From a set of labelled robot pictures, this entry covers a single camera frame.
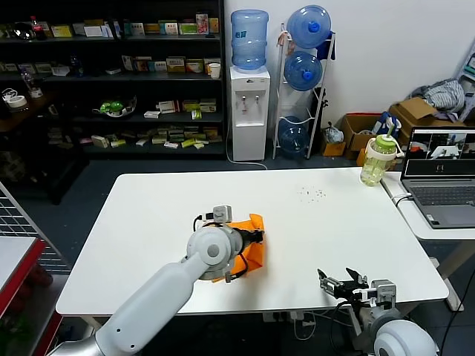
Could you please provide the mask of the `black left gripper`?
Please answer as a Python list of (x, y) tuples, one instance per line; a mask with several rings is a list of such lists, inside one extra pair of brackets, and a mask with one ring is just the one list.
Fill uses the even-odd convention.
[(237, 229), (237, 232), (241, 236), (244, 245), (250, 245), (251, 243), (263, 243), (264, 231), (248, 231), (243, 229)]

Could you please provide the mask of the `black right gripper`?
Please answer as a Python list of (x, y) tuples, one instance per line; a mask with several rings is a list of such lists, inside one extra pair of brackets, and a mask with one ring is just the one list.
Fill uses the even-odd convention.
[(367, 276), (361, 275), (356, 270), (346, 268), (347, 273), (353, 280), (341, 281), (328, 277), (322, 270), (317, 269), (321, 289), (328, 294), (334, 294), (336, 299), (345, 299), (351, 303), (368, 300), (367, 290), (369, 284)]

